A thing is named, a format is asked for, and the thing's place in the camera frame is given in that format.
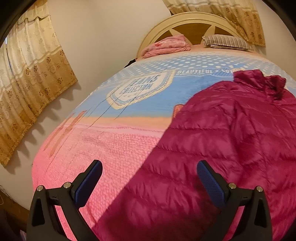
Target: blue blanket section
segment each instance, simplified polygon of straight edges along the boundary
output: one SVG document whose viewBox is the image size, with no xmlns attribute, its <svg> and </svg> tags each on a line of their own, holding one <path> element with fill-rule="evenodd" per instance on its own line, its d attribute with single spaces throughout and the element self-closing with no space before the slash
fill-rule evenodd
<svg viewBox="0 0 296 241">
<path fill-rule="evenodd" d="M 171 117 L 175 105 L 185 104 L 195 93 L 217 82 L 232 81 L 234 71 L 249 69 L 286 78 L 289 91 L 296 95 L 295 81 L 264 59 L 219 52 L 183 53 L 130 65 L 104 82 L 73 112 L 77 115 L 87 110 L 85 117 Z"/>
</svg>

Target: striped pillow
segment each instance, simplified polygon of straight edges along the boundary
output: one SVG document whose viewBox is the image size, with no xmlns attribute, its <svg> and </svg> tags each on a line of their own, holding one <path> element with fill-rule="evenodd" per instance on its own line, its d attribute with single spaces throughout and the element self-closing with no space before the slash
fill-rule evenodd
<svg viewBox="0 0 296 241">
<path fill-rule="evenodd" d="M 238 50 L 249 50 L 250 45 L 243 39 L 228 35 L 215 34 L 207 37 L 202 37 L 205 46 L 213 48 L 233 48 Z"/>
</svg>

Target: patterned curtain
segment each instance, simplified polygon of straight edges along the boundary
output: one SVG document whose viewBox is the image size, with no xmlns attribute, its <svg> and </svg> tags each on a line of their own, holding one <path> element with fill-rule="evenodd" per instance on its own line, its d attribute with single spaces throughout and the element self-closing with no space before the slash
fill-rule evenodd
<svg viewBox="0 0 296 241">
<path fill-rule="evenodd" d="M 51 24 L 45 0 L 25 12 L 0 48 L 0 163 L 41 111 L 77 82 Z"/>
<path fill-rule="evenodd" d="M 207 12 L 225 18 L 249 43 L 265 47 L 258 11 L 252 0 L 163 0 L 172 14 Z"/>
</svg>

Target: bedsheet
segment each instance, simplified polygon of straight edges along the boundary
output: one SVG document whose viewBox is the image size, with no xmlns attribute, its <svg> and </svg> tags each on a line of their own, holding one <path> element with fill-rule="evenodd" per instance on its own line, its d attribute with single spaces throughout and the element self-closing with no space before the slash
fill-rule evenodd
<svg viewBox="0 0 296 241">
<path fill-rule="evenodd" d="M 130 65 L 91 93 L 46 139 L 34 160 L 33 187 L 59 187 L 100 160 L 103 175 L 80 209 L 94 230 L 190 97 L 247 69 L 286 78 L 286 88 L 296 95 L 296 83 L 285 71 L 244 52 L 174 53 Z M 75 240 L 57 211 L 67 236 Z"/>
</svg>

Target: metal screw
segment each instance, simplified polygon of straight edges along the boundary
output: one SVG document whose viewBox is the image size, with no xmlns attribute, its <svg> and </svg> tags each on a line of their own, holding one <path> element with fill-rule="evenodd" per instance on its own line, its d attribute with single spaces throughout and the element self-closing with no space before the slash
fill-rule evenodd
<svg viewBox="0 0 296 241">
<path fill-rule="evenodd" d="M 236 189 L 237 185 L 235 183 L 229 183 L 228 186 L 231 188 L 231 189 Z"/>
<path fill-rule="evenodd" d="M 263 188 L 261 186 L 257 186 L 256 189 L 258 192 L 263 192 Z"/>
<path fill-rule="evenodd" d="M 38 192 L 40 192 L 40 191 L 42 191 L 42 190 L 43 190 L 43 186 L 42 186 L 42 185 L 40 185 L 40 186 L 37 187 L 37 191 L 38 191 Z"/>
<path fill-rule="evenodd" d="M 71 183 L 70 182 L 66 182 L 63 185 L 64 188 L 69 188 L 70 186 L 71 186 Z"/>
</svg>

